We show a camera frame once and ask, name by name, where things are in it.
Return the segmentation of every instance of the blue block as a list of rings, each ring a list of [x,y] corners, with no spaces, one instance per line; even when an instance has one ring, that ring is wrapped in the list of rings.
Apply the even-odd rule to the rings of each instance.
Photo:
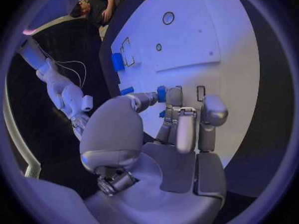
[[[165,117],[165,111],[160,112],[160,113],[159,113],[159,117],[160,117],[160,118],[164,118],[164,117]]]
[[[115,72],[122,71],[125,69],[121,53],[111,54],[111,60]]]
[[[166,102],[166,87],[165,86],[159,86],[157,89],[158,94],[158,102],[163,103]]]
[[[134,92],[134,88],[131,86],[131,87],[129,87],[129,88],[126,88],[126,89],[124,89],[124,90],[121,90],[121,95],[123,96],[123,95],[126,95],[126,94],[128,94],[128,93],[133,93]]]

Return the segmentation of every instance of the white robot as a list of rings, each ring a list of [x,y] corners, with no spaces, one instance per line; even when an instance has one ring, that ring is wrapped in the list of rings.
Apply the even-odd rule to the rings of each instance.
[[[98,175],[98,186],[110,198],[109,202],[126,213],[130,213],[128,208],[134,205],[136,196],[159,206],[152,213],[136,208],[132,219],[137,222],[152,217],[159,218],[158,223],[213,220],[226,196],[223,167],[213,153],[215,127],[222,125],[228,116],[218,96],[204,96],[201,110],[196,110],[182,107],[181,87],[167,89],[163,125],[155,141],[143,145],[143,122],[138,113],[160,101],[160,94],[115,97],[89,118],[84,112],[92,109],[92,97],[83,95],[78,86],[60,75],[55,62],[42,53],[32,38],[23,44],[19,53],[47,84],[55,106],[71,120],[80,140],[82,164]],[[155,190],[150,198],[149,189]],[[175,210],[188,214],[176,217]]]

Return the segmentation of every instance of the dark shirt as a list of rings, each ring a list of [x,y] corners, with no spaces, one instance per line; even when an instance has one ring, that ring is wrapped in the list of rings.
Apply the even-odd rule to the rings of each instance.
[[[97,28],[100,26],[105,26],[109,23],[107,21],[104,23],[103,18],[102,18],[102,12],[107,8],[108,6],[108,0],[89,0],[89,5],[90,5],[90,11],[89,14],[87,15],[87,20],[95,25]]]

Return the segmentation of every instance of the circular hole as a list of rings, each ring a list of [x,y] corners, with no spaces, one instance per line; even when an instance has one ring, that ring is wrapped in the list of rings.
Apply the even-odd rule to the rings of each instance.
[[[162,50],[162,46],[161,46],[161,44],[160,44],[160,43],[158,43],[158,44],[156,45],[156,49],[157,49],[157,51],[160,51],[160,50]]]
[[[169,25],[174,21],[174,14],[171,11],[168,11],[163,16],[163,23]]]

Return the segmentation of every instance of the person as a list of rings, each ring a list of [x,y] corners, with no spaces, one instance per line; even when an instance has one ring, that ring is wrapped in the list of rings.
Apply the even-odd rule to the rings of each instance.
[[[120,0],[79,1],[70,13],[72,17],[86,15],[87,20],[100,29],[109,23]]]

